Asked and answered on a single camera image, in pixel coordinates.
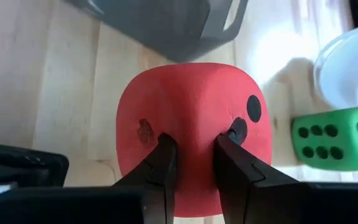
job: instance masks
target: wooden surface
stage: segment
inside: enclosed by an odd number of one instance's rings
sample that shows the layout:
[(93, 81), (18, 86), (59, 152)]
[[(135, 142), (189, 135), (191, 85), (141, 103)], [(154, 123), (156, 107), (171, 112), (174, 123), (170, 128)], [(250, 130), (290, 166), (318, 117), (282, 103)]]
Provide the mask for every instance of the wooden surface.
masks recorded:
[[(297, 179), (358, 182), (358, 172), (301, 165), (289, 132), (292, 116), (329, 109), (314, 93), (313, 60), (351, 28), (347, 1), (250, 0), (235, 41), (197, 60), (235, 65), (256, 80), (272, 119), (273, 164)], [(59, 0), (0, 0), (0, 144), (66, 154), (66, 185), (112, 184), (121, 177), (119, 97), (135, 75), (167, 63)]]

